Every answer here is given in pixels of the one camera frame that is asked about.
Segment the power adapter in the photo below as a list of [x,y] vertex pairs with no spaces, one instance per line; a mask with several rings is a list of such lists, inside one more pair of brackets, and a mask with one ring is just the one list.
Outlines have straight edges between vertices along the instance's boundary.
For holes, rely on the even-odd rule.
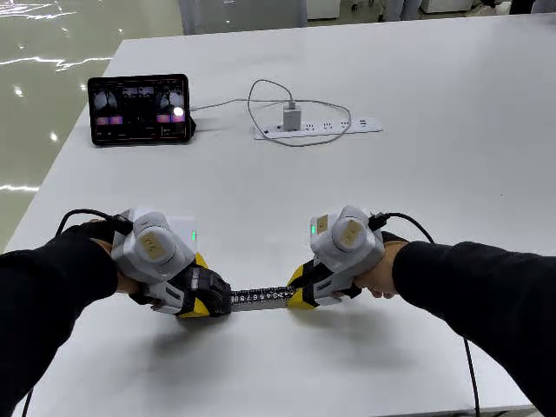
[[282,126],[287,132],[301,130],[301,106],[294,101],[290,101],[284,106]]

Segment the tablet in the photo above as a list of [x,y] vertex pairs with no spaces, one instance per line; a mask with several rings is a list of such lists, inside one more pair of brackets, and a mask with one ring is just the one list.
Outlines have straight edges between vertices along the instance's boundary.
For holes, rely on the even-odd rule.
[[95,145],[180,143],[194,133],[184,74],[91,78],[88,91]]

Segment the person's left arm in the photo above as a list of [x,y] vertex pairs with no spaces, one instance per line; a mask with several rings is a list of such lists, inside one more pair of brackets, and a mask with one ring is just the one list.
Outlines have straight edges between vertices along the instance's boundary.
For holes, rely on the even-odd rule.
[[43,376],[85,307],[136,289],[116,271],[106,228],[86,223],[38,249],[0,255],[0,416]]

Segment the glossy floor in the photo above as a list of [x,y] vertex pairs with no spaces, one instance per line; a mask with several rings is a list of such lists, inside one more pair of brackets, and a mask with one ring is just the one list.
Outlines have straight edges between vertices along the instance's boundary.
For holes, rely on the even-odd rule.
[[0,249],[83,109],[88,78],[125,38],[181,34],[176,0],[0,1]]

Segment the white cable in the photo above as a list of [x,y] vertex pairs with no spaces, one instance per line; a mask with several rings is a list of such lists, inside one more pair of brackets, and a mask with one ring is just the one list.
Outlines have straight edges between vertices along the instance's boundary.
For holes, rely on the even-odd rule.
[[297,100],[297,102],[299,103],[318,103],[318,104],[324,104],[325,106],[330,106],[330,107],[334,107],[336,109],[342,109],[344,111],[346,111],[347,113],[347,126],[344,128],[344,130],[334,136],[331,139],[326,139],[324,141],[319,141],[319,142],[310,142],[310,143],[286,143],[286,142],[282,142],[279,141],[278,139],[273,139],[271,137],[268,137],[266,133],[264,133],[261,129],[261,126],[259,126],[259,123],[257,123],[257,121],[255,120],[255,116],[253,116],[253,112],[251,111],[251,102],[254,100],[251,100],[251,96],[253,95],[253,90],[255,89],[255,85],[257,83],[271,83],[274,85],[277,85],[279,87],[282,87],[283,89],[285,89],[289,96],[290,96],[290,102],[293,102],[293,97],[291,92],[289,91],[288,88],[284,87],[283,85],[279,84],[279,83],[275,83],[274,81],[270,81],[270,80],[266,80],[264,78],[259,79],[257,81],[255,81],[253,83],[253,85],[251,85],[251,89],[249,90],[249,95],[247,97],[247,111],[249,112],[249,115],[251,116],[251,120],[253,121],[253,124],[255,125],[255,127],[259,130],[259,132],[261,132],[261,136],[265,141],[269,141],[269,142],[273,142],[273,143],[278,143],[280,145],[284,145],[284,146],[288,146],[289,148],[305,148],[307,146],[315,146],[315,145],[323,145],[325,143],[331,143],[333,141],[336,141],[338,139],[340,139],[342,136],[344,136],[344,134],[348,131],[348,129],[351,127],[351,111],[349,111],[348,108],[344,107],[344,106],[340,106],[340,104],[333,104],[333,103],[328,103],[328,102],[323,102],[322,100]]
[[[208,106],[201,106],[201,107],[191,106],[191,109],[189,111],[212,109],[213,107],[220,107],[220,106],[225,106],[226,104],[230,104],[230,103],[246,102],[246,101],[247,101],[247,98],[233,98],[231,100],[227,100],[226,102],[217,103],[217,104],[209,104]],[[253,103],[284,103],[284,102],[288,102],[289,100],[251,100],[251,101]]]
[[[253,98],[251,98],[251,96],[253,95],[253,90],[255,89],[255,86],[257,83],[270,83],[273,85],[276,85],[284,90],[286,90],[286,92],[289,95],[289,99],[288,100],[255,100]],[[251,103],[272,103],[272,104],[278,104],[278,103],[285,103],[285,102],[289,102],[289,107],[290,108],[294,108],[295,107],[295,101],[297,101],[298,103],[317,103],[317,104],[323,104],[325,106],[329,106],[329,107],[333,107],[335,109],[342,109],[347,113],[347,126],[344,128],[344,130],[334,136],[331,139],[327,139],[324,141],[319,141],[319,142],[310,142],[310,143],[286,143],[286,142],[282,142],[279,141],[277,139],[273,139],[271,137],[268,137],[261,129],[261,126],[259,126],[259,123],[257,123],[257,121],[255,120],[255,116],[253,115],[253,111],[251,110]],[[251,85],[251,89],[249,90],[249,94],[248,94],[248,98],[233,98],[231,100],[227,100],[226,102],[222,102],[222,103],[216,103],[216,104],[209,104],[207,106],[201,106],[201,107],[191,107],[190,111],[197,111],[197,110],[202,110],[202,109],[212,109],[214,107],[220,107],[220,106],[224,106],[226,104],[231,104],[231,103],[238,103],[238,102],[247,102],[247,111],[249,113],[249,116],[251,117],[251,120],[253,121],[253,124],[255,125],[255,127],[257,128],[257,130],[259,130],[259,132],[262,135],[262,138],[265,141],[269,141],[269,142],[273,142],[273,143],[278,143],[280,145],[284,145],[284,146],[288,146],[290,148],[305,148],[307,146],[315,146],[315,145],[323,145],[325,143],[331,143],[334,142],[338,139],[340,139],[342,136],[344,136],[344,134],[348,131],[348,129],[351,127],[351,121],[352,121],[352,117],[351,117],[351,111],[349,111],[348,108],[344,107],[344,106],[340,106],[340,104],[334,104],[334,103],[328,103],[328,102],[323,102],[322,100],[294,100],[291,91],[285,87],[284,85],[274,82],[272,80],[267,80],[266,78],[260,78],[258,80],[256,80],[252,85]]]

